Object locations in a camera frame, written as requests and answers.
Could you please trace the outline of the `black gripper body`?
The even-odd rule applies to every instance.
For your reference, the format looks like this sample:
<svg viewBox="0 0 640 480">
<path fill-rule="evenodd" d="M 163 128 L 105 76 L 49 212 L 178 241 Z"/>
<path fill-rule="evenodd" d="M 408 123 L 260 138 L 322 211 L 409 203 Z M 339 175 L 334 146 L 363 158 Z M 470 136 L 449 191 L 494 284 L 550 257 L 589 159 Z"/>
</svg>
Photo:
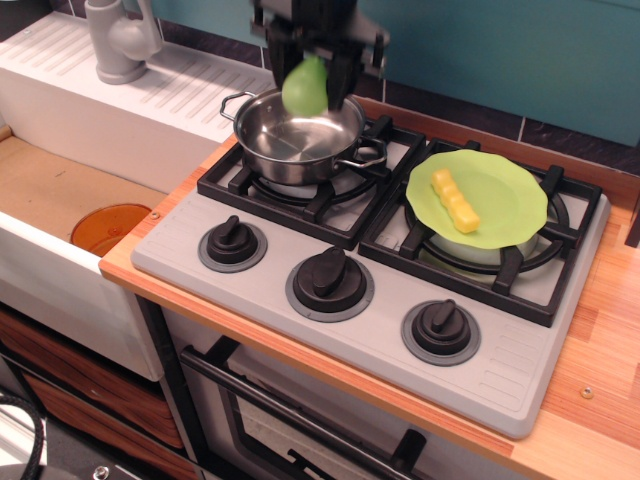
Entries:
<svg viewBox="0 0 640 480">
<path fill-rule="evenodd" d="M 254 1 L 251 31 L 293 33 L 306 52 L 331 60 L 339 49 L 363 47 L 363 65 L 381 68 L 390 34 L 367 17 L 356 1 Z"/>
</svg>

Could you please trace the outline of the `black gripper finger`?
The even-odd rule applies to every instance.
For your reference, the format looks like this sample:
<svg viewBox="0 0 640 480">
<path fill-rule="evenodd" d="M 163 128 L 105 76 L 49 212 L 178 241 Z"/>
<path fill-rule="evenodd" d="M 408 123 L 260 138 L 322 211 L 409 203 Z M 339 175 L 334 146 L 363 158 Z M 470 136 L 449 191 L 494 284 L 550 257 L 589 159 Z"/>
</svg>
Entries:
<svg viewBox="0 0 640 480">
<path fill-rule="evenodd" d="M 269 32 L 267 46 L 274 82 L 281 90 L 287 76 L 303 60 L 303 50 L 295 35 L 285 32 Z"/>
<path fill-rule="evenodd" d="M 328 110 L 339 111 L 344 100 L 354 92 L 364 67 L 363 47 L 336 50 L 329 62 L 327 77 Z"/>
</svg>

